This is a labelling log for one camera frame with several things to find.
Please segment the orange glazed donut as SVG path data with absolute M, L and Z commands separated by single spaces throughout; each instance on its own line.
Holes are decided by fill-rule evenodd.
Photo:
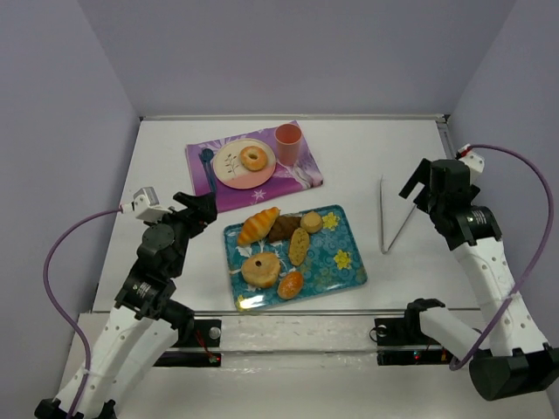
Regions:
M 248 146 L 243 148 L 239 156 L 242 165 L 250 171 L 260 171 L 268 163 L 266 152 L 257 146 Z

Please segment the metal tongs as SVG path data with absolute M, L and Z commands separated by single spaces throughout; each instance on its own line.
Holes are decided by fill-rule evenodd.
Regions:
M 387 256 L 402 236 L 406 225 L 414 215 L 416 206 L 400 195 L 400 187 L 383 175 L 378 183 L 379 248 Z

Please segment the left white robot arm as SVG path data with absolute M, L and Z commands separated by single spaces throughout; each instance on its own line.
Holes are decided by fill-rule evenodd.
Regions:
M 94 343 L 62 308 L 49 282 L 43 283 L 55 309 L 78 335 L 85 359 L 70 381 L 35 409 L 37 418 L 116 418 L 132 391 L 158 359 L 195 327 L 193 310 L 172 299 L 183 273 L 189 241 L 216 221 L 214 193 L 173 196 L 183 207 L 163 207 L 151 187 L 134 194 L 117 213 L 131 214 L 146 225 L 136 260 L 114 299 L 106 324 Z

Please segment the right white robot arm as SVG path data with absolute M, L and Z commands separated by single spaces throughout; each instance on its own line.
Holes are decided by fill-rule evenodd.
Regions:
M 423 159 L 399 195 L 417 185 L 414 200 L 466 274 L 487 323 L 482 332 L 469 327 L 437 299 L 416 299 L 404 312 L 406 332 L 424 335 L 449 350 L 452 370 L 467 365 L 473 386 L 486 401 L 539 392 L 558 378 L 558 351 L 532 320 L 518 290 L 493 212 L 476 206 L 480 190 L 473 179 L 483 169 L 477 156 Z

